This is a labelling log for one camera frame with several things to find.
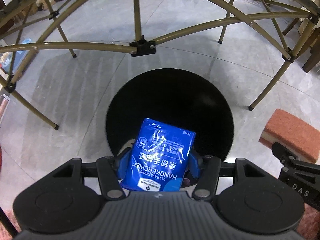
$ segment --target plastic packaging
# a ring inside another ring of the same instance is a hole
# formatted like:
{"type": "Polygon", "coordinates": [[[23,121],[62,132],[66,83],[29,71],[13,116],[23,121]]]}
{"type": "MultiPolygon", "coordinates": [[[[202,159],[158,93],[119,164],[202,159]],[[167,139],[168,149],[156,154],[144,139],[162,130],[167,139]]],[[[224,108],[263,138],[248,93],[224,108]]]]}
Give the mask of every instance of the plastic packaging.
{"type": "Polygon", "coordinates": [[[135,191],[178,191],[196,134],[144,119],[121,186],[135,191]]]}

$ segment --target black round hole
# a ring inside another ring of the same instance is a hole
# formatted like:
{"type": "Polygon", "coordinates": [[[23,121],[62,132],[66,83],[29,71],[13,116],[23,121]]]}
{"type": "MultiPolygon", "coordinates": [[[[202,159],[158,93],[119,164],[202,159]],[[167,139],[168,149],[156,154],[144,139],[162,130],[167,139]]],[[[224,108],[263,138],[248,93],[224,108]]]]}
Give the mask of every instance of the black round hole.
{"type": "Polygon", "coordinates": [[[113,155],[137,137],[144,118],[194,131],[193,147],[201,156],[214,155],[224,161],[232,145],[234,124],[228,103],[214,85],[189,71],[151,70],[118,91],[106,118],[113,155]]]}

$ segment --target metal frame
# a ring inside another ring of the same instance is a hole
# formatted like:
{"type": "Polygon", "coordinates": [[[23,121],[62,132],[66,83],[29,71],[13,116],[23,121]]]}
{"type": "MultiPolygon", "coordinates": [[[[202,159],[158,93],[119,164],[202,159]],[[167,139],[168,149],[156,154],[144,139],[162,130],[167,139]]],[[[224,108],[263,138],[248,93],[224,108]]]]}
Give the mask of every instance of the metal frame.
{"type": "MultiPolygon", "coordinates": [[[[22,9],[30,5],[30,8],[32,4],[36,0],[23,0],[23,2],[19,2],[19,4],[16,6],[15,9],[13,9],[11,12],[5,14],[5,16],[0,20],[0,27],[3,26],[7,21],[9,21],[12,17],[14,17],[18,12],[20,12],[22,9]]],[[[105,43],[94,43],[94,42],[69,42],[63,32],[63,30],[60,27],[60,24],[67,19],[76,9],[78,9],[81,5],[83,5],[88,0],[76,0],[73,4],[71,4],[63,13],[61,13],[59,16],[55,15],[55,11],[53,11],[52,6],[49,2],[49,0],[45,0],[50,15],[47,17],[42,17],[37,20],[33,20],[29,23],[26,22],[28,15],[25,17],[23,24],[19,27],[14,28],[13,30],[5,33],[0,38],[4,38],[7,35],[10,35],[16,31],[19,31],[18,39],[15,45],[1,47],[0,53],[3,52],[10,52],[10,51],[18,51],[18,50],[29,50],[26,57],[20,64],[17,71],[14,73],[14,75],[9,75],[8,80],[5,80],[0,76],[0,84],[3,85],[7,91],[10,89],[10,93],[17,98],[18,101],[20,101],[24,106],[26,106],[30,111],[35,113],[37,116],[39,116],[42,120],[44,120],[46,123],[48,123],[50,126],[52,126],[55,129],[58,129],[58,125],[49,120],[47,117],[45,117],[43,114],[41,114],[37,109],[35,109],[30,103],[28,103],[17,91],[14,90],[15,83],[17,82],[20,74],[25,69],[26,65],[30,61],[30,59],[34,56],[36,51],[41,49],[68,49],[72,56],[75,57],[75,53],[73,49],[90,49],[90,50],[102,50],[102,51],[114,51],[114,52],[122,52],[122,53],[130,53],[132,55],[136,54],[137,51],[141,48],[139,47],[132,47],[132,44],[130,46],[124,46],[124,45],[115,45],[115,44],[105,44],[105,43]],[[23,28],[30,26],[34,23],[37,23],[39,21],[52,18],[53,23],[42,33],[41,37],[35,42],[35,43],[29,43],[29,44],[19,44],[19,40],[23,31],[23,28]],[[48,38],[48,36],[55,30],[58,29],[64,42],[45,42],[45,40],[48,38]]],[[[244,14],[237,8],[233,6],[234,0],[229,0],[229,2],[226,2],[224,0],[208,0],[221,8],[225,9],[226,17],[219,20],[214,20],[198,25],[194,25],[188,28],[184,28],[172,33],[168,33],[166,35],[154,38],[150,42],[153,42],[153,44],[161,44],[166,41],[170,41],[185,35],[189,35],[192,33],[200,32],[203,30],[208,30],[216,27],[223,26],[221,36],[219,39],[219,43],[222,43],[226,28],[230,24],[240,23],[244,22],[251,28],[253,28],[255,31],[257,31],[261,36],[263,36],[267,41],[269,41],[275,48],[277,48],[283,57],[286,59],[282,67],[279,69],[279,71],[276,73],[276,75],[273,77],[271,82],[268,84],[268,86],[263,90],[263,92],[258,96],[258,98],[251,104],[249,107],[250,110],[253,110],[255,106],[265,97],[265,95],[272,89],[272,87],[276,84],[276,82],[280,79],[280,77],[284,74],[284,72],[287,70],[291,62],[296,58],[299,51],[303,47],[304,43],[306,42],[310,32],[312,31],[314,24],[312,22],[309,22],[307,27],[305,28],[303,34],[301,35],[300,39],[298,40],[296,46],[293,48],[292,51],[289,51],[287,44],[285,42],[285,39],[281,33],[281,30],[276,23],[276,18],[279,17],[291,17],[291,18],[297,18],[297,17],[308,17],[310,14],[308,11],[301,10],[300,8],[287,5],[280,2],[275,2],[271,0],[256,0],[262,2],[263,6],[266,9],[266,13],[255,13],[255,14],[244,14]],[[291,11],[281,11],[281,12],[271,12],[268,5],[277,5],[282,6],[283,8],[289,9],[291,11]],[[256,20],[262,20],[262,19],[271,19],[276,31],[280,37],[281,43],[279,44],[269,33],[267,33],[261,26],[259,26],[255,21],[256,20]]],[[[308,4],[306,4],[304,1],[301,0],[295,0],[299,2],[301,5],[309,9],[309,11],[315,15],[317,15],[314,8],[311,8],[308,4]]],[[[64,4],[62,4],[58,11],[64,8],[71,0],[67,0],[64,4]]],[[[143,42],[143,35],[142,35],[142,29],[141,29],[141,19],[140,19],[140,3],[139,0],[133,0],[133,10],[134,10],[134,32],[135,32],[135,41],[143,42]]]]}

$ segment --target black pole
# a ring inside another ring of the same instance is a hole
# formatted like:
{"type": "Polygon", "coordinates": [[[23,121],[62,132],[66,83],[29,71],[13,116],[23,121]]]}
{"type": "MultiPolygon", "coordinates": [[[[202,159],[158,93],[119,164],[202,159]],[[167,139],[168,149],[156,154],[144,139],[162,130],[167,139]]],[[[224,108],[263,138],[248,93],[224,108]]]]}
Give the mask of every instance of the black pole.
{"type": "Polygon", "coordinates": [[[14,225],[10,222],[9,218],[6,216],[2,208],[0,207],[0,222],[3,224],[4,228],[8,231],[8,233],[15,237],[18,235],[18,231],[14,227],[14,225]]]}

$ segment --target round black disc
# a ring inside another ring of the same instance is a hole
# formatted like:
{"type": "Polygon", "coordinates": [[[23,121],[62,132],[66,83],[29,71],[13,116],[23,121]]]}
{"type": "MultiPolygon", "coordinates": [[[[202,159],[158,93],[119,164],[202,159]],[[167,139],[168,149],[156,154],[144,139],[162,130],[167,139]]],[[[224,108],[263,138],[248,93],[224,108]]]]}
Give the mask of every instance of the round black disc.
{"type": "Polygon", "coordinates": [[[303,216],[304,202],[282,182],[249,178],[221,192],[217,208],[230,225],[270,235],[295,229],[303,216]]]}
{"type": "Polygon", "coordinates": [[[225,160],[232,145],[234,124],[228,103],[213,84],[189,71],[151,70],[129,80],[117,92],[106,118],[107,140],[114,156],[138,136],[144,118],[194,131],[193,147],[200,155],[225,160]]]}
{"type": "Polygon", "coordinates": [[[65,233],[83,227],[100,210],[99,196],[79,182],[65,178],[39,182],[19,194],[13,203],[23,229],[43,234],[65,233]]]}

